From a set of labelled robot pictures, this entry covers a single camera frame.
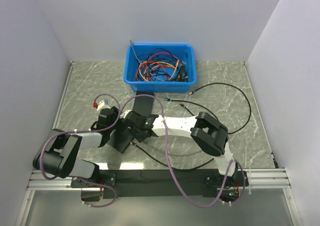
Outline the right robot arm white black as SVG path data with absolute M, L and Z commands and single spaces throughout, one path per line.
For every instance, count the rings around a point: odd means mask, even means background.
M 192 138 L 204 153 L 213 157 L 224 185 L 230 186 L 237 181 L 238 166 L 229 148 L 228 129 L 208 113 L 184 118 L 142 116 L 127 110 L 120 118 L 140 143 L 146 138 L 165 135 Z

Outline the black network switch box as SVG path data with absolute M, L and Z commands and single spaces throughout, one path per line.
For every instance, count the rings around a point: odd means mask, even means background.
M 119 153 L 123 154 L 133 139 L 134 136 L 132 136 L 127 130 L 115 130 L 110 136 L 107 144 Z

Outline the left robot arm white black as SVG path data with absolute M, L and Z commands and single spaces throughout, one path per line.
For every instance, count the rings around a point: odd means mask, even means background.
M 113 107 L 100 110 L 98 120 L 92 125 L 90 133 L 66 133 L 60 129 L 52 129 L 48 139 L 58 135 L 49 142 L 43 154 L 43 170 L 54 177 L 80 177 L 89 187 L 100 183 L 99 165 L 77 158 L 80 149 L 103 147 L 111 138 L 116 128 L 112 125 L 119 112 Z

